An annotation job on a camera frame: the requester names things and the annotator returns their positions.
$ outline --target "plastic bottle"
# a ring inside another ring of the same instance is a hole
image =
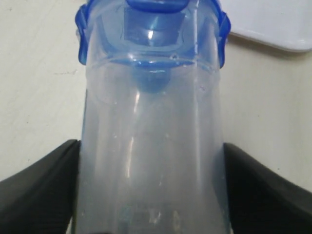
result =
[[[228,234],[216,0],[91,0],[73,233]]]

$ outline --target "water droplet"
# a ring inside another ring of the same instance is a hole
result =
[[[170,59],[172,60],[177,60],[179,58],[179,56],[177,54],[173,54],[170,56]]]

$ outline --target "white table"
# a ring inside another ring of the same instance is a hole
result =
[[[0,1],[0,180],[80,138],[83,2]],[[221,75],[225,141],[312,191],[312,54],[230,38]]]

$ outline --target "white plate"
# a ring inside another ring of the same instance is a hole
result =
[[[312,0],[220,0],[232,33],[287,51],[312,50]]]

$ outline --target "blue lid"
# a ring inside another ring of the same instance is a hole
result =
[[[76,14],[75,22],[80,34],[79,61],[81,64],[86,64],[88,53],[88,39],[85,31],[88,26],[89,16],[102,0],[89,0],[87,4],[81,6]],[[126,0],[127,3],[134,9],[152,13],[176,13],[183,10],[191,0]],[[207,2],[213,7],[214,13],[218,19],[219,37],[218,37],[218,57],[220,67],[223,67],[225,62],[225,43],[231,29],[231,23],[226,13],[222,11],[218,0],[201,0]]]

